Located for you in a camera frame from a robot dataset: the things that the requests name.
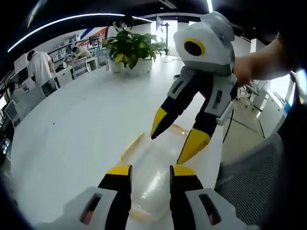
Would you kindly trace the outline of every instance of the black cable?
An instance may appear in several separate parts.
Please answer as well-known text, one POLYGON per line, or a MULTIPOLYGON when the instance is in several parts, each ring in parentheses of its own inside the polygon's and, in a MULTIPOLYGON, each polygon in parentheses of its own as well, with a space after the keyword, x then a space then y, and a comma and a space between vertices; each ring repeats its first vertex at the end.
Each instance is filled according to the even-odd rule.
POLYGON ((229 125, 228 125, 228 129, 227 129, 227 131, 226 131, 225 137, 224 137, 224 139, 223 139, 223 143, 224 143, 224 141, 225 141, 225 139, 226 139, 226 137, 227 137, 228 131, 229 131, 229 129, 230 129, 230 125, 231 125, 233 116, 234 116, 234 109, 232 110, 232 113, 231 113, 230 122, 229 122, 229 125))

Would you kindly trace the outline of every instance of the floor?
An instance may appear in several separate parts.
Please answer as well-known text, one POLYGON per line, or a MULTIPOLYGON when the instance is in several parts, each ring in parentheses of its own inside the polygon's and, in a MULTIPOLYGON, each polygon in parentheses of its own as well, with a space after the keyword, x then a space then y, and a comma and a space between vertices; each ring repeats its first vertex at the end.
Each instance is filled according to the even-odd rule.
MULTIPOLYGON (((234 100, 234 116, 223 144, 222 162, 230 163, 264 140, 262 128, 257 119, 258 110, 245 107, 243 101, 234 100)), ((230 117, 224 124, 224 137, 230 117)))

